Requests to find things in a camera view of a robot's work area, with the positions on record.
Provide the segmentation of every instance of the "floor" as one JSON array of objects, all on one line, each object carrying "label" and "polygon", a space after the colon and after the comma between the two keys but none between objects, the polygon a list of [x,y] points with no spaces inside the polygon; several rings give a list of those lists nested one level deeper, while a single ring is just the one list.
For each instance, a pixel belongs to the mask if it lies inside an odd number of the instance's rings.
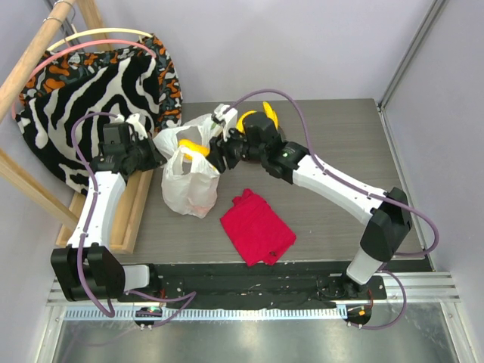
[{"label": "floor", "polygon": [[[400,308],[375,305],[368,325],[387,323]],[[360,331],[340,319],[175,321],[152,331],[133,327],[132,321],[65,321],[53,361],[458,362],[438,303],[409,304],[405,318],[380,331]],[[88,346],[93,342],[101,346]]]},{"label": "floor", "polygon": [[[306,144],[300,121],[291,105],[274,101],[286,138]],[[184,121],[211,113],[217,104],[184,104]],[[375,103],[367,100],[300,101],[312,143],[325,162],[375,187],[400,186]],[[262,103],[246,102],[238,108],[261,110]],[[240,262],[241,259],[220,225],[232,199],[244,188],[264,197],[293,229],[297,240],[283,260],[350,260],[355,255],[364,226],[345,210],[310,191],[272,178],[259,165],[239,163],[219,182],[217,204],[205,219],[180,216],[163,202],[162,170],[154,173],[138,234],[135,253],[119,256],[120,262]],[[402,252],[420,250],[412,231]]]}]

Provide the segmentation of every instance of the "white plastic bag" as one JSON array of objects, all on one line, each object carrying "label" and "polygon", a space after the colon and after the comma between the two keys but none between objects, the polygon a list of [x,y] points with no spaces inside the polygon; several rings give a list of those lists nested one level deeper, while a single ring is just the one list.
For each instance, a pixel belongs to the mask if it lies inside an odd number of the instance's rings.
[{"label": "white plastic bag", "polygon": [[180,214],[203,218],[217,200],[220,173],[205,157],[178,141],[188,139],[209,147],[210,139],[219,132],[210,114],[200,116],[183,126],[162,130],[154,139],[160,153],[168,159],[161,181],[166,205]]}]

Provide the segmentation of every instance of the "patterned fabric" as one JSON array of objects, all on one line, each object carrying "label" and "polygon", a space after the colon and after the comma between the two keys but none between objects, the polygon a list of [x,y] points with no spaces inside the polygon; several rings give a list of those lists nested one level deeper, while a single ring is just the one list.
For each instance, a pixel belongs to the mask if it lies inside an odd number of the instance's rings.
[{"label": "patterned fabric", "polygon": [[[25,109],[16,121],[29,148],[59,179],[86,194],[88,173],[70,137],[72,125],[87,113],[104,111],[145,116],[147,132],[181,122],[182,94],[178,77],[163,44],[143,43],[157,54],[136,47],[60,57],[33,77],[20,95]],[[46,53],[41,61],[50,57]],[[87,119],[76,139],[87,161],[99,154],[102,129],[110,117]]]}]

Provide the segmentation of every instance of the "table surface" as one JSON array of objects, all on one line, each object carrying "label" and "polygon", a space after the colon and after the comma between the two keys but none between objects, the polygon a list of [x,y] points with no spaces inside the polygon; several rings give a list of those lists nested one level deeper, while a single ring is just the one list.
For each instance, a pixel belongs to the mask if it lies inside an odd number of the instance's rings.
[{"label": "table surface", "polygon": [[[342,172],[374,187],[401,187],[375,103],[367,100],[300,101],[319,157]],[[287,140],[306,145],[301,122],[286,101],[273,101]],[[211,113],[217,104],[184,104],[188,121]],[[259,101],[238,107],[262,110]],[[350,260],[365,227],[347,211],[303,188],[275,179],[257,164],[239,163],[220,178],[216,205],[204,219],[181,216],[163,202],[162,170],[154,173],[134,254],[119,256],[124,263],[241,262],[220,217],[244,188],[260,194],[296,233],[296,243],[281,260]],[[400,247],[420,250],[414,230]]]}]

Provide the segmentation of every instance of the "black and white zebra print fabric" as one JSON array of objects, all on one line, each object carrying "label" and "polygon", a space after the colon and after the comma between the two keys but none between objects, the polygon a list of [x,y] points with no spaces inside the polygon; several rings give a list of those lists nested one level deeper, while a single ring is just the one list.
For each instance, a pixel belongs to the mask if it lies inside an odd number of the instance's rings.
[{"label": "black and white zebra print fabric", "polygon": [[[86,194],[88,173],[70,139],[72,125],[87,113],[104,111],[128,117],[145,116],[146,131],[153,133],[160,114],[157,62],[151,56],[128,57],[99,69],[52,92],[27,101],[16,121],[33,153],[59,179]],[[87,160],[98,155],[106,116],[84,122],[76,132]]]}]

